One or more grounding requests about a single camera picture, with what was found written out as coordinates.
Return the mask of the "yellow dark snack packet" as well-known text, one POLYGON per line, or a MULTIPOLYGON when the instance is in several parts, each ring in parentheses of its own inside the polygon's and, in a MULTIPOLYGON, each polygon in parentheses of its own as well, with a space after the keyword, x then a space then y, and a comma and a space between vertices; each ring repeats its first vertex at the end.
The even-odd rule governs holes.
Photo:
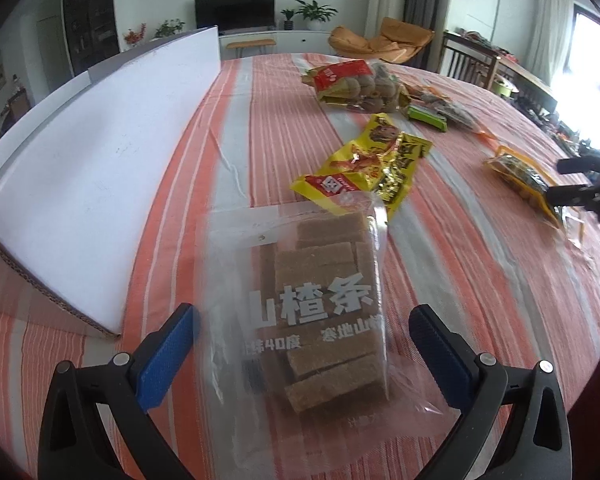
POLYGON ((545 193, 555 185, 531 158, 500 145, 484 166, 497 174, 520 198, 557 229, 565 227, 563 206, 552 206, 545 193))

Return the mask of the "green snack packet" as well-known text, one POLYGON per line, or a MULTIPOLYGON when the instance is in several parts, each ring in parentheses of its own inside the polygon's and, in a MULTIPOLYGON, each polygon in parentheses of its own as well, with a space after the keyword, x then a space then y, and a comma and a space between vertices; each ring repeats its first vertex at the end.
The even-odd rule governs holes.
POLYGON ((446 119, 440 114, 437 114, 432 110, 428 110, 426 107, 409 105, 406 108, 406 117, 409 120, 414 120, 415 122, 422 122, 423 124, 437 129, 438 131, 448 131, 448 123, 446 122, 446 119))

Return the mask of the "yellow spicy strip packet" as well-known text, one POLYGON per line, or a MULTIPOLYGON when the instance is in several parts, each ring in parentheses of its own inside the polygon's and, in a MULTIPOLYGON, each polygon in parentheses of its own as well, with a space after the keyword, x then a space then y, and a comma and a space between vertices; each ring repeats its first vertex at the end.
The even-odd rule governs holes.
POLYGON ((319 170, 294 180, 291 189, 335 214, 343 212, 344 194, 372 193, 392 218, 431 148, 430 141, 402 131, 387 114, 373 114, 357 138, 343 144, 319 170))

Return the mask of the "clear hawthorn strips bag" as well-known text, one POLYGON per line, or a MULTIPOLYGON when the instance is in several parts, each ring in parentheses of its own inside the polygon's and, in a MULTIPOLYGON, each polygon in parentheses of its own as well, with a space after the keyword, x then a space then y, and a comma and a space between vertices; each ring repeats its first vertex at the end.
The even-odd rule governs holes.
POLYGON ((391 328, 378 198, 218 211, 204 250, 199 359, 216 474, 303 479, 452 419, 391 328))

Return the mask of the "red gold walnut bag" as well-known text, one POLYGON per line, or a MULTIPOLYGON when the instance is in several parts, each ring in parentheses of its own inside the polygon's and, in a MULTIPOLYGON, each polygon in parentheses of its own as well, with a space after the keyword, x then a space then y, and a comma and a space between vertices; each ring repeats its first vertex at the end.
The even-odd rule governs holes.
POLYGON ((381 62, 353 60, 313 67, 301 81, 320 102, 368 114, 397 112, 412 102, 405 84, 381 62))

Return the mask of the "wooden side table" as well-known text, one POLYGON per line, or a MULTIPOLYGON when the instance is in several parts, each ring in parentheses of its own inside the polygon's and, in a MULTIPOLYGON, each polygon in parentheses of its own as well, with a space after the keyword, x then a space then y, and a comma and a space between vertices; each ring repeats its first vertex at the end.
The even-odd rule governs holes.
POLYGON ((517 62, 512 61, 503 52, 499 50, 494 51, 501 55, 501 61, 493 84, 496 81, 496 78, 506 80, 517 89, 517 92, 512 91, 514 98, 516 98, 516 96, 523 98, 524 102, 528 103, 538 113, 554 113, 557 107, 557 100, 550 91, 550 87, 517 62))

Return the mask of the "dark wooden chair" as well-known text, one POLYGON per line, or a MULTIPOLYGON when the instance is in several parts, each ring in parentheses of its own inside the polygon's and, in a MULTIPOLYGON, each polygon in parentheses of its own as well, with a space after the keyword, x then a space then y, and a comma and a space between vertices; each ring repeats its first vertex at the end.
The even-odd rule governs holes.
POLYGON ((490 90, 498 72, 501 55, 483 44, 445 32, 438 64, 442 76, 490 90))

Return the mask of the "orange clear snack bag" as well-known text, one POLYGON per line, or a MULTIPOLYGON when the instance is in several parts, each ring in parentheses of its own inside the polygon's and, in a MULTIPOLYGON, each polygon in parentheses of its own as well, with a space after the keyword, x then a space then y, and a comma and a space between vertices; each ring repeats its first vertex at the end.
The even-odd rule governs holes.
POLYGON ((464 105, 453 101, 434 87, 408 84, 407 82, 404 82, 403 85, 412 105, 443 117, 448 125, 495 140, 495 134, 479 122, 479 119, 471 114, 464 105))

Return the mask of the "orange lounge chair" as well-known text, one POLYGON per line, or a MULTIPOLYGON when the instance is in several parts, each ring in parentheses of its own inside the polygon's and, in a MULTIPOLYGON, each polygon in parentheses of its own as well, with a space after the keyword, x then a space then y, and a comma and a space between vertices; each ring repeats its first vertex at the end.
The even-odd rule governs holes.
POLYGON ((418 55, 434 39, 434 31, 395 18, 384 18, 379 34, 367 39, 347 27, 338 26, 328 44, 343 58, 364 58, 403 64, 418 55))

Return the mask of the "green potted plant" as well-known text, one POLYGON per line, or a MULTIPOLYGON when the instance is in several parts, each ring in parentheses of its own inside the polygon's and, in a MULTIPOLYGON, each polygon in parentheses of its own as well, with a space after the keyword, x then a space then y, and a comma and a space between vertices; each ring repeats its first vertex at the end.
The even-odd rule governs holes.
POLYGON ((297 0, 298 13, 306 22, 309 30, 322 30, 323 25, 328 23, 338 10, 329 4, 319 4, 316 0, 297 0))

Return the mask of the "white tv cabinet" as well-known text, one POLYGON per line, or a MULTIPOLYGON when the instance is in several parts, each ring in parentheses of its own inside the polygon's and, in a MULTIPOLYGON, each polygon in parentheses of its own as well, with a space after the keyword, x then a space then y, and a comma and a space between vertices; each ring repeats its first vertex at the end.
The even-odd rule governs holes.
MULTIPOLYGON (((232 51, 227 50, 227 44, 233 41, 244 41, 262 38, 272 38, 277 46, 268 49, 272 53, 321 53, 334 54, 335 51, 328 44, 329 32, 316 32, 315 30, 269 30, 268 32, 242 32, 241 34, 226 34, 219 38, 221 60, 235 58, 232 51)), ((243 58, 262 55, 255 50, 246 51, 243 58)))

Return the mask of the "small dark potted plant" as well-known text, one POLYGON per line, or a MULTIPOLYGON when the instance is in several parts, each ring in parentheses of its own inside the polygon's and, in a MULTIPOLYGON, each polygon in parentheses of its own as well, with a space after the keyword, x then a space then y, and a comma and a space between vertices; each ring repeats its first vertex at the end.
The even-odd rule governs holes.
POLYGON ((280 11, 283 15, 283 30, 293 30, 294 29, 294 16, 296 15, 296 10, 294 9, 283 9, 280 11))

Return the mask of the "red flower vase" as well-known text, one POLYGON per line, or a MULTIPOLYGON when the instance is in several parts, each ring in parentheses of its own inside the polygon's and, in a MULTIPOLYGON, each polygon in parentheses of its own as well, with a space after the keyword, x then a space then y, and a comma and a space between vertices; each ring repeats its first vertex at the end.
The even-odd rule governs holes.
POLYGON ((123 35, 123 41, 128 48, 132 48, 132 47, 137 46, 144 40, 145 34, 146 34, 146 24, 142 23, 142 24, 140 24, 140 27, 138 29, 130 28, 123 35))

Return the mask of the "black display shelf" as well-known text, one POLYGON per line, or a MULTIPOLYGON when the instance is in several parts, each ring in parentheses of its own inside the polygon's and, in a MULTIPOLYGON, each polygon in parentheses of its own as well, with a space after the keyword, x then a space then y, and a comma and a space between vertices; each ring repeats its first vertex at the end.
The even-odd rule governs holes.
POLYGON ((62 0, 73 75, 120 53, 114 0, 62 0))

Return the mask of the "green plant white vase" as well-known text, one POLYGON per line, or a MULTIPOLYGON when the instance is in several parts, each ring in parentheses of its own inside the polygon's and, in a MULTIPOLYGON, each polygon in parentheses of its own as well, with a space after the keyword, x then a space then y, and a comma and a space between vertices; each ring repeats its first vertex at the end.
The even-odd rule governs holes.
POLYGON ((185 27, 185 22, 180 18, 172 18, 172 20, 165 20, 162 22, 155 31, 155 39, 163 39, 180 34, 185 27))

